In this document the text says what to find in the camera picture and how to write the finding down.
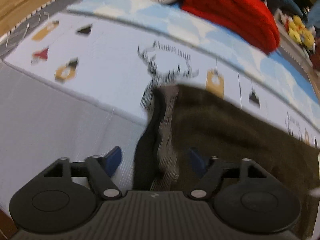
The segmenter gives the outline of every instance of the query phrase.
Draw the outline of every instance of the silver screw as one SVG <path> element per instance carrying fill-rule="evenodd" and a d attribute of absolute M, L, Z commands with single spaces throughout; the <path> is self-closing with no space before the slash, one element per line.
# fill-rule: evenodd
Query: silver screw
<path fill-rule="evenodd" d="M 113 189 L 113 188 L 109 188 L 109 189 L 106 189 L 103 194 L 106 196 L 106 197 L 116 197 L 119 195 L 119 191 L 116 190 L 116 189 Z"/>
<path fill-rule="evenodd" d="M 203 198 L 207 195 L 207 193 L 202 189 L 195 189 L 191 192 L 191 196 L 196 198 Z"/>

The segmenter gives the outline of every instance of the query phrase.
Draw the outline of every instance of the red blanket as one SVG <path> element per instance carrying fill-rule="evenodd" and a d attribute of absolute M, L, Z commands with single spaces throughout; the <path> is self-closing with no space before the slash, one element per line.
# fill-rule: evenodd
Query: red blanket
<path fill-rule="evenodd" d="M 279 45 L 275 20 L 260 0 L 185 0 L 182 9 L 233 30 L 266 54 Z"/>

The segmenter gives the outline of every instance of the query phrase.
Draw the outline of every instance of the white logo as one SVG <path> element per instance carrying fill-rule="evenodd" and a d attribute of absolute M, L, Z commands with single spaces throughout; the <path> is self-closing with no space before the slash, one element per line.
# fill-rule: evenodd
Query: white logo
<path fill-rule="evenodd" d="M 154 193 L 154 194 L 151 195 L 151 197 L 153 197 L 153 198 L 155 198 L 157 196 L 160 196 L 160 195 L 158 193 Z"/>

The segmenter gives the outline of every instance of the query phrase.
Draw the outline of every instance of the teal plush toy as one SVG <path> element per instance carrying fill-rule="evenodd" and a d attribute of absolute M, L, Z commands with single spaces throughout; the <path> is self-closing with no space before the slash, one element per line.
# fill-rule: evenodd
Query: teal plush toy
<path fill-rule="evenodd" d="M 289 15 L 298 15 L 303 18 L 302 11 L 298 5 L 292 0 L 267 0 L 268 9 L 272 14 L 276 12 L 278 8 L 285 11 Z"/>

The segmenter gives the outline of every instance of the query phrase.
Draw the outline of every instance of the blue patterned fabric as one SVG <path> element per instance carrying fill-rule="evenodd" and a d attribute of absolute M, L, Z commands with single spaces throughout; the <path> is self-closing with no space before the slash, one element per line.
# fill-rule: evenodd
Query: blue patterned fabric
<path fill-rule="evenodd" d="M 139 25 L 220 57 L 265 84 L 320 129 L 320 105 L 311 85 L 297 81 L 279 59 L 269 58 L 221 26 L 150 0 L 83 0 L 67 10 Z"/>

